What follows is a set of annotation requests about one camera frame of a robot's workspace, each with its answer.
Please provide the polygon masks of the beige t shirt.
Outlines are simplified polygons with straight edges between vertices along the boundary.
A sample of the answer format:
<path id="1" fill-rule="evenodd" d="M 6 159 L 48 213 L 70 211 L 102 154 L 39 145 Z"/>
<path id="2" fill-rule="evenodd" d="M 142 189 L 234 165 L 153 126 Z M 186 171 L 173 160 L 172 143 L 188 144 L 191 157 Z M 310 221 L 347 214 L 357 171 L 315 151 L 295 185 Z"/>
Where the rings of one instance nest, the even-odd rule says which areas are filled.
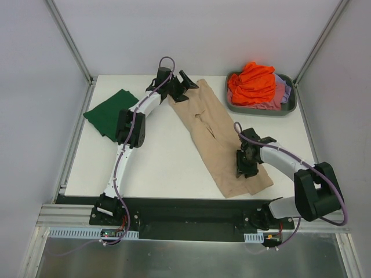
<path id="1" fill-rule="evenodd" d="M 255 195 L 274 182 L 263 166 L 254 177 L 237 177 L 236 151 L 241 142 L 234 130 L 234 122 L 207 81 L 197 81 L 198 88 L 187 90 L 188 98 L 175 102 L 168 98 L 170 106 L 183 122 L 221 194 L 236 197 Z"/>

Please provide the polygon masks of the green t shirt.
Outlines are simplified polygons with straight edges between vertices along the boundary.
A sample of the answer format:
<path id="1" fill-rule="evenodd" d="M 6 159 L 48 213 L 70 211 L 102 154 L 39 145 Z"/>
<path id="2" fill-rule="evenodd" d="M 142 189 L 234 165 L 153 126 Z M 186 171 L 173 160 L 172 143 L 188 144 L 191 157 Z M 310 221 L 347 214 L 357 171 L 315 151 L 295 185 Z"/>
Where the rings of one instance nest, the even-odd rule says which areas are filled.
<path id="1" fill-rule="evenodd" d="M 121 89 L 95 108 L 85 112 L 83 116 L 101 136 L 106 136 L 112 142 L 116 142 L 115 133 L 119 112 L 131 108 L 138 102 L 139 99 L 130 91 Z"/>

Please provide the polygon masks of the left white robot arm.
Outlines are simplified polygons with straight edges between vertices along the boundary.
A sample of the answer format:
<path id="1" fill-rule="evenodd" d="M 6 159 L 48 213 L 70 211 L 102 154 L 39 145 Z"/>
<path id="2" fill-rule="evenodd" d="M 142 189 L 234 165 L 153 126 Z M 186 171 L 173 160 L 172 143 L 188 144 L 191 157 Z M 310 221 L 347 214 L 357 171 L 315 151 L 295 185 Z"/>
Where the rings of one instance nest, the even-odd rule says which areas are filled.
<path id="1" fill-rule="evenodd" d="M 147 116 L 167 96 L 179 103 L 188 100 L 185 95 L 187 90 L 199 88 L 184 71 L 181 70 L 179 74 L 182 81 L 179 81 L 171 69 L 159 67 L 157 76 L 146 88 L 144 97 L 134 106 L 119 112 L 115 133 L 118 143 L 116 160 L 108 184 L 94 206 L 95 218 L 102 215 L 109 225 L 117 225 L 122 219 L 128 218 L 128 209 L 123 202 L 120 186 L 131 158 L 144 143 Z"/>

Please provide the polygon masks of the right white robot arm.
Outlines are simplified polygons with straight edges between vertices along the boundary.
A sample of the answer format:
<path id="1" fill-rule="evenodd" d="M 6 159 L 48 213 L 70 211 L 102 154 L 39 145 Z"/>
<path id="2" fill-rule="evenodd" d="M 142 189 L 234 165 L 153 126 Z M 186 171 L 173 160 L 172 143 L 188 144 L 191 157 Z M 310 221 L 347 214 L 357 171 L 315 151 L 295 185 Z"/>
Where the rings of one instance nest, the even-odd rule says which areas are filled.
<path id="1" fill-rule="evenodd" d="M 348 223 L 348 212 L 333 167 L 327 163 L 308 163 L 279 145 L 272 137 L 261 138 L 253 128 L 234 123 L 241 146 L 236 151 L 237 176 L 257 176 L 259 165 L 269 164 L 286 175 L 294 185 L 292 197 L 280 197 L 263 204 L 251 217 L 257 228 L 268 230 L 283 218 L 320 219 L 335 226 Z"/>

